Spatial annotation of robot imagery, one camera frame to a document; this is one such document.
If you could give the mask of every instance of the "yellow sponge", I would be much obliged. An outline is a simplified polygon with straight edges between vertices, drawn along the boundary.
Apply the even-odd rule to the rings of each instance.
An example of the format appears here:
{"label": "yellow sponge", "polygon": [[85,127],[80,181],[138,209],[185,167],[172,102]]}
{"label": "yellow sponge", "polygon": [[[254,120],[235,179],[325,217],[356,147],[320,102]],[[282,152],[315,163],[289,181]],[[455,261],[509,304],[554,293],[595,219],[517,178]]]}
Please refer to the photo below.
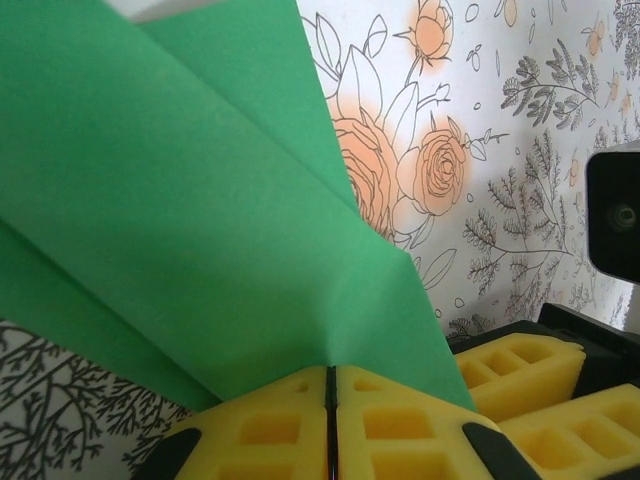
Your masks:
{"label": "yellow sponge", "polygon": [[167,436],[202,437],[176,480],[326,480],[325,367],[301,370],[194,415]]}
{"label": "yellow sponge", "polygon": [[640,389],[621,385],[500,428],[544,480],[602,478],[640,464]]}
{"label": "yellow sponge", "polygon": [[462,425],[480,415],[356,367],[339,367],[340,480],[490,480]]}
{"label": "yellow sponge", "polygon": [[585,357],[575,343],[514,333],[456,360],[478,411],[501,422],[571,399]]}

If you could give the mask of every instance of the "white surface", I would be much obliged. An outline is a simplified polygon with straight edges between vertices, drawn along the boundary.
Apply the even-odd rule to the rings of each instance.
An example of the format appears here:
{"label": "white surface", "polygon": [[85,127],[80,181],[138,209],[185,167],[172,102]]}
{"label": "white surface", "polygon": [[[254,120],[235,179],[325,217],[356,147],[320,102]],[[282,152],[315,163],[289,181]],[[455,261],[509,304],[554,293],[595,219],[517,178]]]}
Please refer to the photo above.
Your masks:
{"label": "white surface", "polygon": [[134,22],[148,22],[219,0],[105,0]]}

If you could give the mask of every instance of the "rose drawing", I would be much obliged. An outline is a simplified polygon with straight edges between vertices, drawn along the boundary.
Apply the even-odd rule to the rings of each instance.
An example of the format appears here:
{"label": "rose drawing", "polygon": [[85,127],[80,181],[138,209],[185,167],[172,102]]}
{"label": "rose drawing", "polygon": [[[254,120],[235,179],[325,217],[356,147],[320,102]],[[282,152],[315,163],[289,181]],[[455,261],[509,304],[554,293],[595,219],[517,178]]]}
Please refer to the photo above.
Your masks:
{"label": "rose drawing", "polygon": [[360,215],[371,228],[391,241],[392,214],[398,200],[397,159],[384,132],[361,110],[362,121],[334,121],[351,188]]}
{"label": "rose drawing", "polygon": [[458,202],[466,162],[460,143],[457,126],[434,129],[423,138],[420,148],[410,150],[400,160],[400,189],[419,212],[441,216]]}

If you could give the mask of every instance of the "camera lens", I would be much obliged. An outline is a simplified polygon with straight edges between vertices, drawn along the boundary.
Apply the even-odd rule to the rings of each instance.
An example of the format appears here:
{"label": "camera lens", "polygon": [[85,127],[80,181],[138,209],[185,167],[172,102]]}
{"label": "camera lens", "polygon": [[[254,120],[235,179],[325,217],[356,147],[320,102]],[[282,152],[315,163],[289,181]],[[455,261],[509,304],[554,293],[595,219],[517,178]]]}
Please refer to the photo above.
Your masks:
{"label": "camera lens", "polygon": [[615,205],[609,212],[609,224],[616,232],[628,232],[636,224],[636,212],[624,203]]}

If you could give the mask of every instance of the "square hole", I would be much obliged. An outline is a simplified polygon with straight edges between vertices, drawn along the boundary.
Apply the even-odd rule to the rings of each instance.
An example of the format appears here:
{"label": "square hole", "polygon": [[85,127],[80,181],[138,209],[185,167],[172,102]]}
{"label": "square hole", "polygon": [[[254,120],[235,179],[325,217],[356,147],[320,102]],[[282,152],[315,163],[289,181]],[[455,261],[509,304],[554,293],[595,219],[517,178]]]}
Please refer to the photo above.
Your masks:
{"label": "square hole", "polygon": [[443,452],[380,452],[371,461],[375,480],[457,480]]}
{"label": "square hole", "polygon": [[491,377],[486,372],[483,372],[480,366],[473,361],[462,364],[460,373],[462,373],[464,383],[467,384],[469,390],[491,381]]}
{"label": "square hole", "polygon": [[609,460],[623,457],[634,450],[633,446],[616,435],[611,427],[597,417],[575,426],[572,430],[591,449]]}
{"label": "square hole", "polygon": [[583,460],[571,440],[551,428],[521,437],[515,443],[535,463],[548,470],[564,470]]}
{"label": "square hole", "polygon": [[240,429],[243,445],[279,445],[296,443],[300,434],[300,416],[261,413],[247,420]]}
{"label": "square hole", "polygon": [[432,438],[427,416],[417,408],[376,408],[364,414],[365,435],[370,440]]}
{"label": "square hole", "polygon": [[631,402],[623,403],[615,405],[604,414],[640,438],[640,406]]}
{"label": "square hole", "polygon": [[226,465],[220,468],[220,480],[291,480],[291,465]]}
{"label": "square hole", "polygon": [[496,352],[490,357],[483,359],[482,363],[500,376],[520,370],[520,366],[516,363],[516,360],[510,358],[504,352]]}
{"label": "square hole", "polygon": [[549,358],[553,355],[546,346],[540,345],[534,341],[524,341],[516,343],[509,348],[513,353],[518,355],[527,363],[537,363],[545,358]]}

